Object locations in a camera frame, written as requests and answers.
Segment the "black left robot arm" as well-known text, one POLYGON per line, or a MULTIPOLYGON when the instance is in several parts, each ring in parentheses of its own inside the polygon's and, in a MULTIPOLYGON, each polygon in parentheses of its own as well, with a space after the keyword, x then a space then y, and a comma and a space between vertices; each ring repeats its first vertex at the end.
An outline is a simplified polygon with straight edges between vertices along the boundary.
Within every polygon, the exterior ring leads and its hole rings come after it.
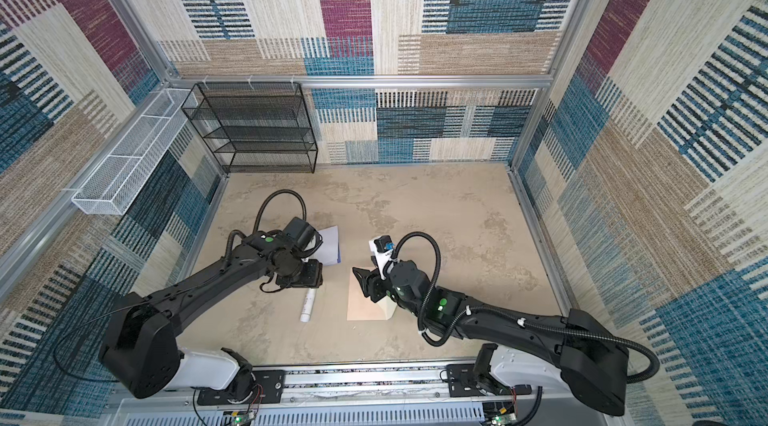
POLYGON ((283 230, 232 231, 218 261, 147 296, 122 297, 103 336, 100 363, 137 399, 190 387, 216 391, 234 404, 249 400, 256 379, 244 357, 229 348, 194 352, 179 347, 177 338, 204 312, 262 277, 274 279, 280 290, 319 287, 322 264, 313 255, 322 243, 300 218, 283 230))

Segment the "pink envelope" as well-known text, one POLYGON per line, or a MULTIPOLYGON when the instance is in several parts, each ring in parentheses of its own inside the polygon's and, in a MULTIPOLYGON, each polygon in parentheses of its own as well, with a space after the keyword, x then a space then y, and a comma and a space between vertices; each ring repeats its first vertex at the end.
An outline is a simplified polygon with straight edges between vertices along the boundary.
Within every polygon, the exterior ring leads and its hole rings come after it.
POLYGON ((362 293, 353 272, 349 273, 348 321, 387 321, 394 316, 397 305, 389 297, 374 303, 362 293))

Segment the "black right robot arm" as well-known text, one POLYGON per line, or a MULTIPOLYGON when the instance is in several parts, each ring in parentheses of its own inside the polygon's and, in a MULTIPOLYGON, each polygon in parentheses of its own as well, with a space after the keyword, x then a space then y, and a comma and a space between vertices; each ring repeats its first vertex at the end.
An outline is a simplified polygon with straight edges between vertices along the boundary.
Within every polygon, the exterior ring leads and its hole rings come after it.
POLYGON ((450 338, 481 340, 519 350, 555 366, 573 396, 604 414, 625 412, 628 347, 590 314, 572 309, 566 317, 532 315, 483 303, 440 286, 412 261, 383 277, 353 268, 364 297, 391 299, 417 317, 419 334, 440 347, 450 338))

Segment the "blue floral letter paper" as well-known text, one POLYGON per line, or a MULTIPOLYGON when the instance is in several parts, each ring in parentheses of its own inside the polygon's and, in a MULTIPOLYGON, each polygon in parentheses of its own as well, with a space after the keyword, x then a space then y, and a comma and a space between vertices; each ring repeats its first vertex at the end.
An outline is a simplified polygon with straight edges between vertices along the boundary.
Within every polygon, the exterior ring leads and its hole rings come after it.
POLYGON ((341 263, 341 249, 339 243, 339 228, 331 226, 319 231, 323 242, 311 256, 324 266, 332 266, 341 263))

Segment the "white glue stick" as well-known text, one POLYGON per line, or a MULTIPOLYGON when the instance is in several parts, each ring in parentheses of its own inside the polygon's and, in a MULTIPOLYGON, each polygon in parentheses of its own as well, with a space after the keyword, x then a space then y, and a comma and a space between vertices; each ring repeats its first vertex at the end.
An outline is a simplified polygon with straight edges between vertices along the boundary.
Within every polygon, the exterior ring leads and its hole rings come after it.
POLYGON ((304 298, 302 310, 300 313, 300 321, 302 323, 308 323, 310 321, 316 295, 317 295, 316 288, 311 288, 307 290, 304 298))

